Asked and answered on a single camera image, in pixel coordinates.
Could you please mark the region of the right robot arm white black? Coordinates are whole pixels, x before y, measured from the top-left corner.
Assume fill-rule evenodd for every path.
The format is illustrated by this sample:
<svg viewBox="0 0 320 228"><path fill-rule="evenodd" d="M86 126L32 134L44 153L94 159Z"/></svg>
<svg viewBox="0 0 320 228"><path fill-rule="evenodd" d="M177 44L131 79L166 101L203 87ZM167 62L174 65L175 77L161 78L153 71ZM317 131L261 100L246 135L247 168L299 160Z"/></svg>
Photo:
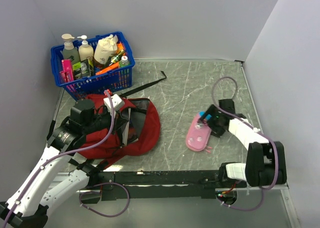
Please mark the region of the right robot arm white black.
<svg viewBox="0 0 320 228"><path fill-rule="evenodd" d="M218 181L224 187L235 181L252 187L272 188L287 182L284 146L265 138L241 113L236 113L232 99L218 101L200 114L199 123L211 129L211 135L221 137L225 132L235 136L247 150L246 162L225 162L219 168Z"/></svg>

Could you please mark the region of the Jane Eyre book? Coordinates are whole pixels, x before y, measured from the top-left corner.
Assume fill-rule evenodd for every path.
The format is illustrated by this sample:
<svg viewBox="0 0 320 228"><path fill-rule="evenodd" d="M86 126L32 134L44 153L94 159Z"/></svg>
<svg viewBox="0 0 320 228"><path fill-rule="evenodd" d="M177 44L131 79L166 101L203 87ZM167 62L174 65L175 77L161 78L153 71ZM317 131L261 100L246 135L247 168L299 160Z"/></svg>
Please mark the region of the Jane Eyre book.
<svg viewBox="0 0 320 228"><path fill-rule="evenodd" d="M139 136L136 132L136 130L133 127L130 127L128 129L128 137L127 137L127 143L134 143L139 140Z"/></svg>

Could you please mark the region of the pink pencil case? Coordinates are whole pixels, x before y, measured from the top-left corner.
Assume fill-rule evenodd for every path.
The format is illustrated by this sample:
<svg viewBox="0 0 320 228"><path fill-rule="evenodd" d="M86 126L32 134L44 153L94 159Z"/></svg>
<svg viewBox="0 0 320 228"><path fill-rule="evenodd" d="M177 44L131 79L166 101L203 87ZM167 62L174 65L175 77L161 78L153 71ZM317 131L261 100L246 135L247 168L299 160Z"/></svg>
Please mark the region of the pink pencil case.
<svg viewBox="0 0 320 228"><path fill-rule="evenodd" d="M198 123L198 120L204 113L204 111L199 112L192 120L186 135L185 144L188 149L194 152L206 151L211 153L212 148L208 146L208 141L212 130L205 122Z"/></svg>

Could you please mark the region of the white book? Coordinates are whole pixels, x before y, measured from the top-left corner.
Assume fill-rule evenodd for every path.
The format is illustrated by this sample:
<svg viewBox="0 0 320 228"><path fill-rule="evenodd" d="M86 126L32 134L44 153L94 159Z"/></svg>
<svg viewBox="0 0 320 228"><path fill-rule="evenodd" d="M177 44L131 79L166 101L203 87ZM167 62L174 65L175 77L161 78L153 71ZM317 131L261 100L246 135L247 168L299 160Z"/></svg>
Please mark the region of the white book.
<svg viewBox="0 0 320 228"><path fill-rule="evenodd" d="M125 147L128 144L128 135L129 135L129 127L130 127L130 121L131 121L131 108L127 108L122 111L121 117L124 121L124 124L121 127L121 142L122 146Z"/></svg>

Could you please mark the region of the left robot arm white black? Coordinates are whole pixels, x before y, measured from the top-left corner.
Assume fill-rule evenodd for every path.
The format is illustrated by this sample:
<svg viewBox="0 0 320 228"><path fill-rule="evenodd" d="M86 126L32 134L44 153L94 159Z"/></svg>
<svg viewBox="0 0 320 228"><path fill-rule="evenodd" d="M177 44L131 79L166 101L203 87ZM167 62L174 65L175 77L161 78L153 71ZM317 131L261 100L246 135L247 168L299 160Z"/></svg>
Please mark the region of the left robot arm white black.
<svg viewBox="0 0 320 228"><path fill-rule="evenodd" d="M102 168L89 162L77 164L76 170L54 188L49 188L60 168L75 153L89 151L105 142L113 132L117 110L122 101L105 98L96 109L92 100L79 100L48 138L38 163L21 187L0 204L4 225L12 227L44 227L53 212L76 190L95 188Z"/></svg>

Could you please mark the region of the red backpack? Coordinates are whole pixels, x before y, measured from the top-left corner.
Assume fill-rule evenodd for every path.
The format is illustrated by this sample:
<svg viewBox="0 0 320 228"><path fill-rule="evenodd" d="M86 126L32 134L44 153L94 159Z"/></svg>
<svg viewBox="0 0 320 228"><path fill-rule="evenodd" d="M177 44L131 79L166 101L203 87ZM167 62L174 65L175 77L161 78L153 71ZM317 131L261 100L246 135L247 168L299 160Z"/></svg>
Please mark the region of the red backpack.
<svg viewBox="0 0 320 228"><path fill-rule="evenodd" d="M132 99L130 95L159 82L160 80L156 80L120 94L125 105L115 112L113 131L104 143L101 143L101 140L108 134L109 129L103 129L88 135L76 133L69 129L69 115L62 121L60 127L51 127L47 136L48 144L61 151L87 148L93 145L94 148L82 151L80 154L87 161L101 160L97 166L100 170L111 166L125 156L140 156L149 152L155 147L160 137L161 123L158 111L149 98ZM110 93L110 90L105 90L104 94L89 94L85 99L92 100L95 107L98 108L104 105L103 99L107 97L108 93ZM129 127L136 130L138 141L123 147L121 141L121 127L124 124L122 111L127 108L131 108Z"/></svg>

